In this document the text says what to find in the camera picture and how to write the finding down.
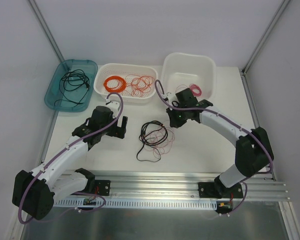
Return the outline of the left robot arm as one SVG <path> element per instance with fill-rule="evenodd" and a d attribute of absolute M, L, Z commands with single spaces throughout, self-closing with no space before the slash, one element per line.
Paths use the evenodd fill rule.
<path fill-rule="evenodd" d="M 23 212 L 31 219 L 42 220 L 56 202 L 69 195 L 95 195 L 95 175 L 84 168 L 75 170 L 64 179 L 59 178 L 70 165 L 98 144 L 104 135 L 119 139 L 125 137 L 128 118 L 123 116 L 121 126 L 118 126 L 122 112 L 123 106 L 115 103 L 97 106 L 91 117 L 75 128 L 63 148 L 51 160 L 29 172 L 21 170 L 16 175 L 12 203 L 18 207 L 21 224 L 28 223 L 22 219 Z"/>

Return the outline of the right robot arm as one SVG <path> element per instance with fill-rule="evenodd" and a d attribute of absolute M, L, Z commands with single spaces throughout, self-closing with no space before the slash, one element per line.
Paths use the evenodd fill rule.
<path fill-rule="evenodd" d="M 274 154 L 264 128 L 245 129 L 221 113 L 210 101 L 197 100 L 189 88 L 176 94 L 168 92 L 163 99 L 168 106 L 166 112 L 170 127 L 180 128 L 192 120 L 213 129 L 235 147 L 234 164 L 214 181 L 200 183 L 199 191 L 203 198 L 228 198 L 242 182 L 272 165 Z"/>

